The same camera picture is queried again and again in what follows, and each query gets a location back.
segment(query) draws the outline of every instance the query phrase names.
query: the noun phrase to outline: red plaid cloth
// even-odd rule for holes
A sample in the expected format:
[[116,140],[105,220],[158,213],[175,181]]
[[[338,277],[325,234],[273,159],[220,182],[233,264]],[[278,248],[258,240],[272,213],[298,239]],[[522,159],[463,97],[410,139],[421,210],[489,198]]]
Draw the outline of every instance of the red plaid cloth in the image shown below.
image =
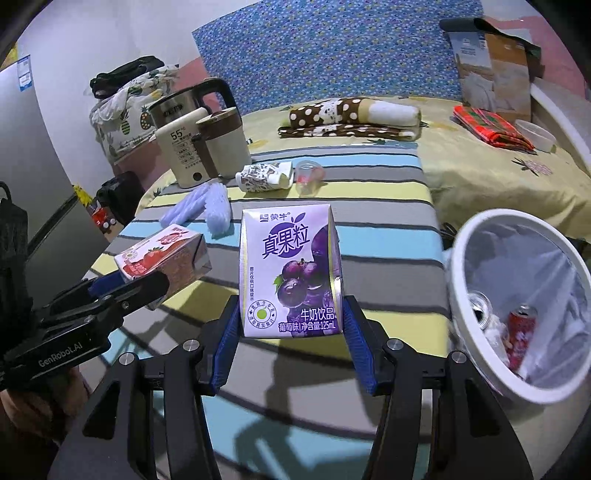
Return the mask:
[[534,150],[529,140],[496,113],[458,105],[454,107],[453,115],[464,127],[493,147]]

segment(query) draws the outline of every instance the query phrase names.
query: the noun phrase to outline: brown thermos lid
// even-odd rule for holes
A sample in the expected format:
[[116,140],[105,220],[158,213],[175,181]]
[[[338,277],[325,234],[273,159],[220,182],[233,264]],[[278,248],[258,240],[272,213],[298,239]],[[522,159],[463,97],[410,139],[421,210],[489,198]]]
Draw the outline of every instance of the brown thermos lid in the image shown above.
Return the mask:
[[241,128],[242,119],[238,109],[233,106],[198,120],[196,125],[202,138],[211,140]]

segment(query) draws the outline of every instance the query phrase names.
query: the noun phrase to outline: screw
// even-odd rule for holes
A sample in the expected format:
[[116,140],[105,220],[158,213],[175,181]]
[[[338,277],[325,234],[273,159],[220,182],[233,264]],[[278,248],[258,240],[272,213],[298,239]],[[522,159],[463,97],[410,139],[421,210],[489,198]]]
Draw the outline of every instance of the screw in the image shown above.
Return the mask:
[[466,362],[466,354],[464,352],[452,352],[452,360],[457,364],[463,364]]
[[391,338],[386,342],[386,346],[390,350],[402,350],[404,347],[404,342],[399,338]]
[[129,365],[131,362],[135,360],[134,354],[132,353],[124,353],[119,357],[119,363],[121,365]]
[[183,343],[183,349],[187,352],[192,352],[193,350],[197,350],[199,348],[199,342],[194,339],[187,340]]

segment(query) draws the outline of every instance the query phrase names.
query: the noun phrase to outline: white bowl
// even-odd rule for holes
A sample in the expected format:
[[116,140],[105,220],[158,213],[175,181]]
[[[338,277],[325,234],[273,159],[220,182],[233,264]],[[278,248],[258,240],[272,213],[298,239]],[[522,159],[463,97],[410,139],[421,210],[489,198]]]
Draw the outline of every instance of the white bowl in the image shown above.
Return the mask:
[[549,152],[556,143],[556,137],[542,127],[525,120],[516,120],[515,127],[522,135],[542,152]]

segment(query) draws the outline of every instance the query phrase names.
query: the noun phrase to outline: purple juice box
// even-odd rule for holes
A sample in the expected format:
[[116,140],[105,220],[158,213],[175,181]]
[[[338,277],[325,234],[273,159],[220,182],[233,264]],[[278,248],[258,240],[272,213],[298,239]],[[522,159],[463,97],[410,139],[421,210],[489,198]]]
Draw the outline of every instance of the purple juice box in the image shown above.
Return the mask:
[[239,278],[244,336],[342,333],[339,238],[330,205],[244,210]]

